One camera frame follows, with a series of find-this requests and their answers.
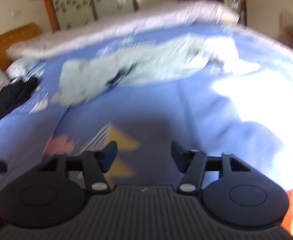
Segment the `blue bed sheet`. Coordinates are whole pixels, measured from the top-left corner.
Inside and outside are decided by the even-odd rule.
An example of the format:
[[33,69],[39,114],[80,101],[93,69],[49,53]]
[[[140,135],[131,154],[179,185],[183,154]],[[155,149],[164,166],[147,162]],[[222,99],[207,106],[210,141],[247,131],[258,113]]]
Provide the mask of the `blue bed sheet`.
[[[216,75],[211,64],[177,81],[118,86],[84,104],[65,108],[50,102],[59,90],[63,63],[91,59],[185,33],[234,39],[240,58],[261,65],[241,75]],[[116,184],[172,184],[182,177],[170,157],[178,140],[209,155],[236,154],[286,190],[293,188],[293,79],[290,57],[223,25],[163,29],[107,40],[46,61],[32,98],[0,121],[0,159],[8,162],[5,184],[56,152],[77,155],[118,143],[106,177]],[[83,185],[81,174],[72,179]],[[204,186],[218,174],[206,174]]]

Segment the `headboard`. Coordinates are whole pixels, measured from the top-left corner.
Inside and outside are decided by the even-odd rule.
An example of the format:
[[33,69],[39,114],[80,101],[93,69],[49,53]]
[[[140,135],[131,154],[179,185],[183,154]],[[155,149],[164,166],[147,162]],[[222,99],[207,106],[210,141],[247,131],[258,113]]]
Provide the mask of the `headboard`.
[[6,54],[6,50],[19,41],[27,41],[42,34],[42,30],[30,23],[0,35],[0,69],[5,72],[12,63]]

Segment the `black circular disc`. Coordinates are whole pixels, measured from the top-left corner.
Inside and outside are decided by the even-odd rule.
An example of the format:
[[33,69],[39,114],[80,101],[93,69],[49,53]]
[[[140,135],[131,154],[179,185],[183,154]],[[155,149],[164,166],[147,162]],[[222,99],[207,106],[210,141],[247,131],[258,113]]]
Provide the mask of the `black circular disc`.
[[22,176],[0,192],[0,215],[22,228],[46,228],[77,215],[84,204],[83,189],[55,172]]
[[208,185],[203,203],[229,224],[258,228],[281,222],[288,210],[286,192],[267,177],[231,173]]

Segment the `black garment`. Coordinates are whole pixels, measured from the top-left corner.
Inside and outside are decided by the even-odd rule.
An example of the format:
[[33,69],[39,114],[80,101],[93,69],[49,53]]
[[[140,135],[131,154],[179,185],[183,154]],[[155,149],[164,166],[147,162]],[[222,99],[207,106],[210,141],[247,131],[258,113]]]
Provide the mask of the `black garment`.
[[38,79],[32,77],[27,82],[19,80],[3,87],[0,92],[0,120],[29,100],[37,86]]

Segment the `ribbed black surface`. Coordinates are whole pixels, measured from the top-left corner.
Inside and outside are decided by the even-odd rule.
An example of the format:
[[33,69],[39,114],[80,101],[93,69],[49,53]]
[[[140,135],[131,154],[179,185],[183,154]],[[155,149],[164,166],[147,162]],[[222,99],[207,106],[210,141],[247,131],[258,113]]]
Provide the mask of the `ribbed black surface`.
[[170,186],[118,186],[94,196],[73,220],[49,229],[7,226],[0,240],[292,240],[281,227],[263,231],[228,228],[208,216],[193,197]]

